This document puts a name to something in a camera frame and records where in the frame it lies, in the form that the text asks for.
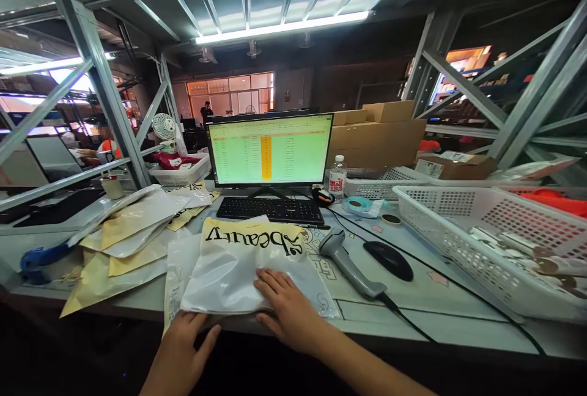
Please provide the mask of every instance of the water bottle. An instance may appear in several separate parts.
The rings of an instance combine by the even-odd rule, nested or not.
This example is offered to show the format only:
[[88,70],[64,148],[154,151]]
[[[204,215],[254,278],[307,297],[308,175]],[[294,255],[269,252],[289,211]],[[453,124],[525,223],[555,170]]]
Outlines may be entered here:
[[334,203],[339,204],[344,199],[344,181],[347,178],[347,166],[344,156],[336,155],[334,164],[330,167],[330,184],[328,191],[334,196]]

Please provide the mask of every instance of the cable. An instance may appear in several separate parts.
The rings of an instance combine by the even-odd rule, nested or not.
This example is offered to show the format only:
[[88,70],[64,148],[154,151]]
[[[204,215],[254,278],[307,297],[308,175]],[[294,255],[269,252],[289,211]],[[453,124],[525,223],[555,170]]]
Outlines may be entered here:
[[426,332],[424,332],[422,329],[420,329],[417,325],[412,323],[412,321],[404,315],[404,313],[401,311],[399,306],[385,292],[377,295],[375,298],[377,298],[382,303],[384,303],[384,305],[387,306],[387,308],[389,310],[398,314],[398,316],[400,316],[406,323],[408,323],[410,326],[412,326],[412,328],[416,332],[418,332],[420,335],[422,335],[428,341],[430,341],[433,344],[438,344],[438,341],[436,341],[434,338],[432,338],[430,335],[428,335]]
[[[291,188],[291,190],[295,191],[296,193],[301,194],[302,196],[307,197],[308,199],[310,199],[310,197],[308,197],[306,194],[303,194],[302,192]],[[336,221],[344,228],[346,229],[346,231],[348,231],[351,234],[354,235],[358,235],[354,232],[352,232],[350,229],[348,229],[345,225],[342,224],[342,222],[338,219],[338,217],[341,217],[342,219],[345,219],[347,222],[353,224],[356,227],[359,227],[360,229],[362,229],[363,231],[371,234],[373,237],[385,242],[386,244],[390,245],[392,248],[395,248],[397,251],[403,252],[405,255],[408,255],[409,257],[413,258],[414,260],[416,260],[417,262],[420,262],[421,264],[423,264],[424,266],[426,266],[427,268],[432,269],[432,271],[436,272],[437,274],[442,275],[444,278],[446,278],[447,280],[451,281],[453,284],[457,285],[458,287],[460,287],[461,289],[469,292],[469,294],[473,295],[474,297],[478,298],[479,300],[481,300],[482,302],[484,302],[486,305],[488,305],[489,307],[491,307],[493,310],[495,310],[498,314],[500,314],[502,317],[504,317],[508,323],[510,323],[511,325],[513,325],[516,329],[518,329],[525,337],[526,339],[528,339],[528,341],[530,341],[530,343],[532,344],[532,346],[534,346],[534,348],[536,349],[536,351],[538,352],[538,354],[540,356],[546,356],[546,352],[544,351],[544,349],[542,348],[542,346],[538,343],[538,341],[536,341],[536,339],[530,334],[528,333],[528,331],[526,329],[524,329],[522,327],[522,325],[520,325],[519,323],[517,323],[516,321],[514,321],[508,314],[506,314],[505,312],[503,312],[499,307],[497,307],[496,305],[494,305],[493,303],[491,303],[489,300],[483,298],[481,295],[477,294],[475,291],[469,289],[467,286],[464,286],[463,284],[461,284],[460,282],[454,280],[453,278],[451,278],[450,276],[446,275],[445,273],[443,273],[442,271],[440,271],[439,269],[436,269],[434,266],[426,263],[424,260],[422,260],[421,258],[413,255],[412,253],[406,251],[405,249],[399,247],[396,244],[393,244],[390,241],[385,240],[384,238],[374,234],[373,232],[369,231],[368,229],[363,228],[362,226],[355,224],[354,222],[352,222],[350,219],[346,218],[345,216],[343,216],[342,214],[337,213],[334,210],[329,210],[331,213],[334,214],[334,218],[336,219]],[[362,236],[358,236],[359,238],[361,238],[363,241],[366,241]],[[406,318],[405,316],[403,316],[403,318],[406,320],[406,322],[410,325],[412,325]]]

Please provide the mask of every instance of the hand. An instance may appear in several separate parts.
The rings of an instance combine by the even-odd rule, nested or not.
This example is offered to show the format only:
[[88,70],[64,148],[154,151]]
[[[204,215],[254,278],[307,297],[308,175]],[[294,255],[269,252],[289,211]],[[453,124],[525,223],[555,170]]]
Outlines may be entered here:
[[257,269],[253,284],[271,304],[277,320],[265,313],[257,321],[283,343],[301,353],[319,357],[333,337],[342,334],[316,313],[304,294],[285,273]]
[[220,326],[214,326],[199,351],[194,349],[206,314],[180,310],[161,340],[141,396],[187,396],[196,385],[216,339]]

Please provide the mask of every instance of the keyboard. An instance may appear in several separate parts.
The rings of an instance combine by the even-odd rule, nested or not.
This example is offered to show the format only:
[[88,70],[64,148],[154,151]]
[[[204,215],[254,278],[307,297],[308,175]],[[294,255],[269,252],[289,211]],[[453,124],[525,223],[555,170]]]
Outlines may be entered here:
[[216,217],[250,219],[262,215],[267,215],[271,222],[324,225],[320,208],[313,200],[225,197]]

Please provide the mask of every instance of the finger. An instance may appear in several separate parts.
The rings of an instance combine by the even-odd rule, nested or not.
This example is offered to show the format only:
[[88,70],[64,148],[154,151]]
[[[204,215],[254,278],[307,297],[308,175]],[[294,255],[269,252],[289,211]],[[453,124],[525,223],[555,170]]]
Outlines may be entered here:
[[271,306],[275,307],[273,305],[273,303],[275,302],[275,299],[277,298],[277,294],[275,293],[275,291],[273,289],[271,289],[271,286],[269,286],[267,283],[265,283],[262,280],[255,280],[253,282],[253,285],[259,290],[259,292],[261,292],[261,295],[263,297],[265,297],[265,299],[271,303]]
[[216,340],[218,339],[218,335],[220,335],[221,330],[222,328],[217,324],[212,329],[210,329],[206,335],[206,339],[202,343],[200,350],[198,350],[198,353],[196,353],[196,363],[198,366],[203,367],[208,360],[210,353],[212,353],[212,350],[216,345]]
[[274,318],[270,317],[266,313],[258,313],[257,321],[269,329],[269,331],[273,333],[280,341],[285,339],[283,330],[281,330],[281,326]]
[[193,320],[190,321],[190,329],[193,330],[194,340],[206,322],[206,318],[208,318],[208,315],[205,313],[195,313]]
[[196,318],[196,315],[197,315],[197,313],[194,313],[194,312],[185,312],[183,320],[186,323],[191,323],[194,320],[194,318]]
[[283,288],[277,283],[277,280],[264,269],[257,269],[257,275],[261,280],[267,283],[275,293],[283,292]]
[[294,281],[292,280],[292,278],[287,275],[286,273],[282,273],[283,274],[283,280],[284,282],[291,288],[297,289],[298,287],[295,285]]
[[284,276],[287,274],[279,271],[273,271],[272,269],[268,269],[267,274],[271,275],[271,277],[273,277],[279,286],[281,286],[283,289],[287,288],[288,284],[284,278]]

